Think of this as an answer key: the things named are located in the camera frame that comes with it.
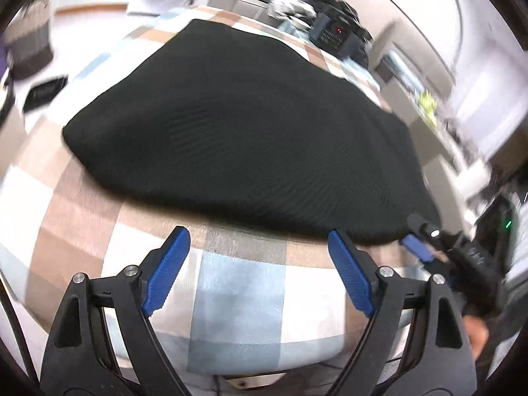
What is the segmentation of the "person's right hand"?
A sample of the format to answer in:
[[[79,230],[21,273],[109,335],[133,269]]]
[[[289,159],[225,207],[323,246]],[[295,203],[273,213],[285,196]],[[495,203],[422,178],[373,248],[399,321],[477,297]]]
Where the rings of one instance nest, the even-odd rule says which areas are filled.
[[[463,321],[474,360],[477,360],[489,339],[489,329],[480,317],[474,315],[465,315]]]

